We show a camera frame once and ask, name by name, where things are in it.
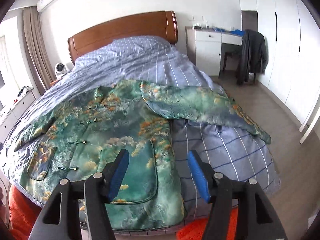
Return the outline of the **green patterned silk jacket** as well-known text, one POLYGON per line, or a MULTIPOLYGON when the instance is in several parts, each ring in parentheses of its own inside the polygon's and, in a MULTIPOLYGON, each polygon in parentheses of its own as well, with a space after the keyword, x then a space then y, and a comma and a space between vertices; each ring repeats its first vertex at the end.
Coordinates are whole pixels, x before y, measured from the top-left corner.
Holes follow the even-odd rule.
POLYGON ((87 179, 129 152, 119 193, 106 208, 121 231, 164 229, 207 214, 187 153, 233 180, 276 179, 271 137, 223 92, 123 80, 58 103, 9 140, 12 176, 39 203, 63 178, 87 179))

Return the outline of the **orange blanket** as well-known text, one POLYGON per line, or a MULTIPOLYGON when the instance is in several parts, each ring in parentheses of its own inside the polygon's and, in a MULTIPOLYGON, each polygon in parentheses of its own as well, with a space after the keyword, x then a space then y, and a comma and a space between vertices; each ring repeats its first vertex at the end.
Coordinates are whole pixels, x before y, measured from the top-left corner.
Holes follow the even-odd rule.
POLYGON ((42 208, 34 204, 15 186, 10 187, 10 233, 15 239, 27 240, 42 208))

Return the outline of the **white low sideboard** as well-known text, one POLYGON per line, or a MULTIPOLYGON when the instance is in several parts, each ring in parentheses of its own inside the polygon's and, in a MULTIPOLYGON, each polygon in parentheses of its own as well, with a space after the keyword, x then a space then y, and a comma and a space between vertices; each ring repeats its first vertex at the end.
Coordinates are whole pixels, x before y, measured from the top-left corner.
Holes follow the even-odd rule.
POLYGON ((33 89, 30 88, 26 90, 26 92, 23 92, 8 110, 4 111, 1 116, 1 143, 5 142, 16 122, 35 100, 36 97, 33 93, 33 89))

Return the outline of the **white round fan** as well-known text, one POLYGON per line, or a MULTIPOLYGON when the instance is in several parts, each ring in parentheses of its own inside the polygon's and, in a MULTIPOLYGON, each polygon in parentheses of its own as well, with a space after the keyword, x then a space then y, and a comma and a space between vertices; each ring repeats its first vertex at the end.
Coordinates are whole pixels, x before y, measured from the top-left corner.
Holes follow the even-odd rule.
POLYGON ((59 80, 67 73, 67 68, 63 63, 57 63, 54 67, 54 72, 56 79, 59 80))

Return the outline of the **white wardrobe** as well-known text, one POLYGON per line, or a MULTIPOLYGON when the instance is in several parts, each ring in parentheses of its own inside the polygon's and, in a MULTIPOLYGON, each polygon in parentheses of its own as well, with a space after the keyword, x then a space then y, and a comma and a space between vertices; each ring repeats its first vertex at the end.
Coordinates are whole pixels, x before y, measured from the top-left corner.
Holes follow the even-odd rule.
POLYGON ((311 121, 319 97, 319 27, 302 0, 239 0, 256 11, 266 38, 268 64, 259 81, 295 116, 311 121))

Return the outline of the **dark jacket on chair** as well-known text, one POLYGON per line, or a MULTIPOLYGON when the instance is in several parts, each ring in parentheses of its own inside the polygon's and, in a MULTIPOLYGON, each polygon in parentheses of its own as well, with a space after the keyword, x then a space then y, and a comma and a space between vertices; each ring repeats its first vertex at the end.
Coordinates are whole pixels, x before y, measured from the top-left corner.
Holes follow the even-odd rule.
POLYGON ((263 34, 246 29, 241 43, 241 55, 236 69, 236 84, 248 82, 249 74, 264 74, 267 66, 267 48, 263 34))

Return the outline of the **beige curtain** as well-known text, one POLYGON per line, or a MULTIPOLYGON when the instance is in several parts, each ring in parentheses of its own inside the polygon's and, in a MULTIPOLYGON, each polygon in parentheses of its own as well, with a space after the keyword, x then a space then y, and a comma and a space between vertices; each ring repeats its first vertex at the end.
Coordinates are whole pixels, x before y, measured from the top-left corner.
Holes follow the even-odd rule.
POLYGON ((33 80, 40 95, 43 95, 56 76, 49 62, 42 36, 39 12, 35 6, 22 11, 22 30, 25 53, 33 80))

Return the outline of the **blue checked duvet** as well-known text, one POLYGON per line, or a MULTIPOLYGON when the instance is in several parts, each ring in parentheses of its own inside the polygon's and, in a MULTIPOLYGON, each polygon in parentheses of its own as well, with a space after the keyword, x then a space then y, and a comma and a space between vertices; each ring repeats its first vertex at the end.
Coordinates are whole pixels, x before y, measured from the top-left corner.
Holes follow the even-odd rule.
MULTIPOLYGON (((115 40, 109 45, 79 57, 73 70, 37 99, 13 127, 1 150, 1 170, 12 185, 34 204, 43 207, 46 202, 39 203, 31 198, 12 176, 11 163, 14 157, 9 153, 11 136, 16 130, 24 128, 35 118, 48 113, 58 103, 98 87, 113 87, 123 80, 146 81, 170 87, 206 87, 223 92, 232 98, 220 85, 214 83, 208 75, 194 66, 186 55, 181 54, 161 37, 137 36, 115 40)), ((280 185, 273 159, 272 162, 276 179, 271 185, 271 191, 265 191, 262 188, 267 194, 275 193, 280 185)), ((186 218, 182 223, 168 228, 142 231, 115 230, 117 233, 137 233, 140 235, 176 231, 184 224, 208 216, 209 206, 205 201, 204 207, 207 211, 205 216, 193 219, 186 218)))

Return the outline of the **white desk with drawers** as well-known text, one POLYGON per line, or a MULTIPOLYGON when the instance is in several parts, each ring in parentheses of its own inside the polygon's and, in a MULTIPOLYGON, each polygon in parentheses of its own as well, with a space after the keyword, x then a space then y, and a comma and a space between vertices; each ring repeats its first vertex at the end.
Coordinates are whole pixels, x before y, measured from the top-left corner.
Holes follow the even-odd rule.
POLYGON ((242 37, 229 32, 185 28, 187 56, 199 70, 209 76, 219 76, 225 59, 224 45, 240 46, 242 37))

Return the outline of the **brown wooden headboard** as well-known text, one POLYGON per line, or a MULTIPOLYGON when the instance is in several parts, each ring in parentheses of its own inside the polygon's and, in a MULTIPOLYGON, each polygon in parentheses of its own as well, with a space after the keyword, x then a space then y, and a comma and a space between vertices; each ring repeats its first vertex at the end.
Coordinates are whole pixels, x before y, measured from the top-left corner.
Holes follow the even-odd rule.
POLYGON ((111 44, 114 40, 133 36, 158 36, 175 45, 178 25, 173 11, 144 12, 116 18, 86 30, 68 39, 71 62, 89 52, 111 44))

